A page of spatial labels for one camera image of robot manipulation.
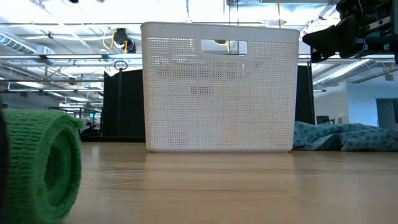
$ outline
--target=blue patterned cloth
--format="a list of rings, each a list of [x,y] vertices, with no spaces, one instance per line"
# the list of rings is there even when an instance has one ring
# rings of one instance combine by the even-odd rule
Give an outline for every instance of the blue patterned cloth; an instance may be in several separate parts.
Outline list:
[[[363,124],[312,125],[296,121],[293,150],[398,151],[398,130]]]

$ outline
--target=desk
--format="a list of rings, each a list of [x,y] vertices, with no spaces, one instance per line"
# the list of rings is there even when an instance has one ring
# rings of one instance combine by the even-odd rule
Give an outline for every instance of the desk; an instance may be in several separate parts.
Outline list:
[[[396,223],[398,154],[147,154],[84,143],[68,223]]]

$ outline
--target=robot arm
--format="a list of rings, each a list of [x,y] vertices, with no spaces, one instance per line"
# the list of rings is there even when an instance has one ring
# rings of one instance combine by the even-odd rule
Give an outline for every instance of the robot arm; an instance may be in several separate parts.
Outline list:
[[[341,58],[394,54],[398,63],[398,0],[341,0],[336,10],[337,25],[303,36],[312,62],[338,52]]]

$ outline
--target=white plastic basket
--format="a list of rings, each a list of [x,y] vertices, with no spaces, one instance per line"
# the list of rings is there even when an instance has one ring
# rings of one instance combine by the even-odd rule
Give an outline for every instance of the white plastic basket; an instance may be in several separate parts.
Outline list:
[[[149,151],[292,149],[297,30],[146,22],[141,31]],[[246,41],[247,54],[205,54],[204,39]]]

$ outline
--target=green yarn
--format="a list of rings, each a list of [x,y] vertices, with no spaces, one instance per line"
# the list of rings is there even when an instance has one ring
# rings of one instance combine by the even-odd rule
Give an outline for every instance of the green yarn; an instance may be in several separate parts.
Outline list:
[[[4,119],[10,156],[0,223],[60,223],[80,185],[83,121],[50,110],[5,110]]]

